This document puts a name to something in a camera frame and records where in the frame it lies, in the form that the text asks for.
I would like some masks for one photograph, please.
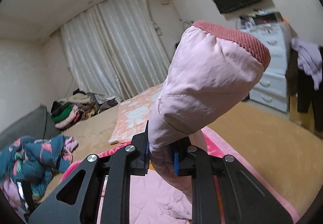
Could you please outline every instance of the folded clothes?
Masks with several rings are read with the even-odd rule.
[[[111,100],[108,100],[108,101],[105,101],[101,106],[100,106],[100,109],[98,111],[98,113],[101,113],[105,110],[108,110],[112,107],[115,107],[116,105],[118,104],[118,102],[114,99],[111,99]]]
[[[81,104],[81,103],[76,103],[76,105],[77,105],[79,108],[83,109],[84,111],[89,110],[92,106],[94,106],[94,104],[95,104],[94,100],[93,100],[91,103],[86,104],[86,105]]]
[[[70,102],[66,102],[64,105],[60,105],[58,108],[56,108],[53,112],[52,112],[52,118],[59,116],[66,108],[68,108],[71,105]]]
[[[52,108],[51,108],[51,110],[50,110],[50,112],[52,113],[52,112],[54,112],[57,108],[59,108],[61,106],[61,104],[60,103],[58,103],[57,101],[54,101],[53,102],[53,105],[52,105]]]
[[[77,93],[76,95],[70,96],[69,98],[63,98],[63,99],[59,100],[59,102],[63,103],[63,104],[65,104],[66,102],[90,104],[92,102],[92,98],[88,95],[84,95],[82,93]]]
[[[62,131],[65,131],[65,130],[69,129],[70,127],[72,127],[72,126],[76,125],[78,122],[80,122],[80,121],[81,121],[81,119],[82,119],[83,113],[84,113],[84,112],[83,112],[83,110],[82,110],[82,109],[78,109],[78,110],[76,111],[76,115],[75,115],[75,117],[74,117],[73,121],[72,121],[71,123],[69,123],[67,126],[65,126],[64,128],[62,128],[61,130],[62,130]]]
[[[77,88],[77,89],[73,92],[73,95],[76,95],[76,94],[78,94],[78,93],[81,93],[81,94],[83,94],[83,95],[86,95],[86,93],[85,93],[85,92],[80,91],[80,88]]]
[[[57,124],[55,125],[55,127],[56,127],[56,128],[58,128],[58,129],[62,129],[62,128],[66,127],[66,126],[67,126],[69,123],[71,123],[71,122],[74,120],[74,118],[76,117],[76,114],[77,114],[78,109],[79,109],[79,108],[78,108],[78,106],[77,106],[77,105],[73,106],[72,111],[69,113],[69,116],[68,116],[65,120],[63,120],[63,121],[61,121],[61,122],[57,123]]]
[[[91,118],[92,116],[95,116],[96,111],[97,111],[96,106],[95,105],[92,106],[89,110],[86,110],[83,113],[82,118],[80,119],[80,121],[84,121],[84,120],[87,120],[87,119]]]
[[[59,122],[65,120],[69,116],[69,114],[71,113],[72,109],[73,109],[73,107],[70,104],[60,115],[53,117],[52,118],[53,121],[55,123],[59,123]]]

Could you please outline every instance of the white dresser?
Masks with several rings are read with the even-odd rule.
[[[258,38],[268,49],[270,64],[258,84],[250,91],[250,99],[288,111],[285,72],[290,55],[291,34],[289,26],[282,22],[262,24],[249,30],[241,30]]]

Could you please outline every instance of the metal bolt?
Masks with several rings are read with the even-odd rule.
[[[132,151],[134,151],[136,148],[135,148],[135,146],[133,146],[133,145],[128,145],[128,146],[126,146],[126,147],[125,147],[125,149],[126,149],[126,151],[127,151],[127,152],[132,152]]]
[[[96,160],[97,160],[96,155],[89,155],[89,156],[88,156],[88,161],[89,161],[89,162],[94,162],[94,161],[96,161]]]
[[[189,146],[189,147],[187,148],[187,150],[188,150],[189,152],[194,153],[194,152],[196,152],[196,151],[197,151],[197,147],[196,147],[196,146]]]
[[[235,160],[235,158],[232,155],[227,155],[227,156],[225,156],[224,159],[227,162],[233,162]]]

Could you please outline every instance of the gray sofa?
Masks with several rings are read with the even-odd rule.
[[[47,107],[40,105],[0,133],[0,150],[25,135],[35,139],[50,139],[60,133],[61,131],[55,127]]]

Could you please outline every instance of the dresser drawer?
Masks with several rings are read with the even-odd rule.
[[[254,88],[283,98],[287,97],[286,78],[284,75],[265,72]]]
[[[285,75],[287,70],[287,55],[282,50],[269,50],[270,52],[270,63],[267,68],[267,72],[277,73]]]
[[[270,94],[256,88],[253,88],[249,93],[250,99],[261,104],[270,106],[284,113],[287,112],[288,100],[287,98]]]
[[[258,33],[257,33],[257,30],[249,30],[249,29],[242,29],[240,30],[244,33],[248,33],[250,35],[252,35],[253,37],[256,37],[258,39]]]
[[[258,39],[267,47],[279,47],[285,50],[284,34],[278,27],[260,29]]]

